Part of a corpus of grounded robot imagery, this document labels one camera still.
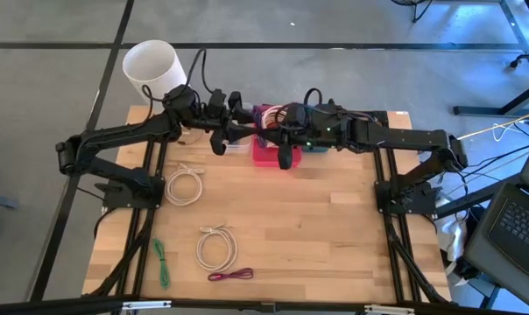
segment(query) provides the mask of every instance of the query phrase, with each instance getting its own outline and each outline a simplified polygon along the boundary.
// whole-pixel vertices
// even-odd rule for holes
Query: green cable
[[[163,243],[157,238],[153,238],[153,251],[156,252],[156,255],[159,258],[159,264],[161,265],[159,269],[159,284],[163,289],[169,288],[170,279],[169,279],[169,270],[167,269],[166,264],[166,254],[163,248]]]

